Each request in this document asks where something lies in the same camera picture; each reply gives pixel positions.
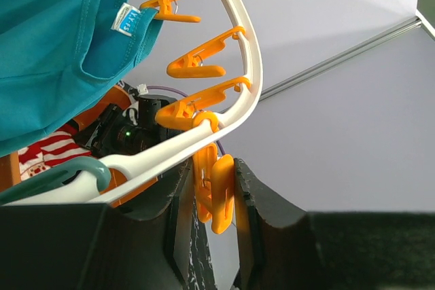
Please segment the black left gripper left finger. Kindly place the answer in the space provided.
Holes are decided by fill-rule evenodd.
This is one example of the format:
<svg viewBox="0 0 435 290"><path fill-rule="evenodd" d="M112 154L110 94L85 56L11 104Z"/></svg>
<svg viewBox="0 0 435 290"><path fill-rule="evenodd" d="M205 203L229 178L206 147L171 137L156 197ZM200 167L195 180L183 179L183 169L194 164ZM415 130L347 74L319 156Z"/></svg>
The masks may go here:
<svg viewBox="0 0 435 290"><path fill-rule="evenodd" d="M123 205L1 208L2 289L215 289L190 160Z"/></svg>

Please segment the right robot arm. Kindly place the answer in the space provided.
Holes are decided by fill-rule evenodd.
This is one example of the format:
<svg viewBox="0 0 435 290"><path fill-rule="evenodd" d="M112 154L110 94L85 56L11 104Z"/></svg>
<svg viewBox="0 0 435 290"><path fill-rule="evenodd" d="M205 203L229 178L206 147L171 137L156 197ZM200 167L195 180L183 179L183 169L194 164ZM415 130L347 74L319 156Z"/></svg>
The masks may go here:
<svg viewBox="0 0 435 290"><path fill-rule="evenodd" d="M172 97L151 94L140 96L127 109L110 104L73 139L96 158L111 154L135 155L180 133L162 127L155 120L159 109L174 102Z"/></svg>

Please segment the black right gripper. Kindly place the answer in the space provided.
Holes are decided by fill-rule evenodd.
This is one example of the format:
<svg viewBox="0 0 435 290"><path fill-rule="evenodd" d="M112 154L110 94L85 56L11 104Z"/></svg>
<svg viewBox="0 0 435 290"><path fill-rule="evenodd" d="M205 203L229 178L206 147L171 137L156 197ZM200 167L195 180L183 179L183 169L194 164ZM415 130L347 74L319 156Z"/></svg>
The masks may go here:
<svg viewBox="0 0 435 290"><path fill-rule="evenodd" d="M73 139L96 158L110 154L131 156L162 142L163 129L144 111L135 107L123 110L110 104Z"/></svg>

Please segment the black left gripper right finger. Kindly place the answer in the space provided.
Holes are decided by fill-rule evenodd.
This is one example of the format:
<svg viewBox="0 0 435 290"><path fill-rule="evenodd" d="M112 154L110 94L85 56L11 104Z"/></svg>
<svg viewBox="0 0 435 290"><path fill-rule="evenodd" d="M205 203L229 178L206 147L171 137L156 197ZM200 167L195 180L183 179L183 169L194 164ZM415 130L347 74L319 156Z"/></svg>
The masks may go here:
<svg viewBox="0 0 435 290"><path fill-rule="evenodd" d="M305 211L234 161L236 289L433 289L431 212Z"/></svg>

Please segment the red white santa sock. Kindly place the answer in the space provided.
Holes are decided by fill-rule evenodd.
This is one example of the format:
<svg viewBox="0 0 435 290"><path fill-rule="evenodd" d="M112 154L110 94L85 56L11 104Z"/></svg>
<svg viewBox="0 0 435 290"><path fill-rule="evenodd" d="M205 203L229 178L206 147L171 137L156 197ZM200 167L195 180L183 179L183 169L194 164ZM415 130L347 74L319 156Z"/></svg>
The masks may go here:
<svg viewBox="0 0 435 290"><path fill-rule="evenodd" d="M91 151L80 147L73 139L78 132L75 123L66 123L36 143L18 150L20 180L25 181Z"/></svg>

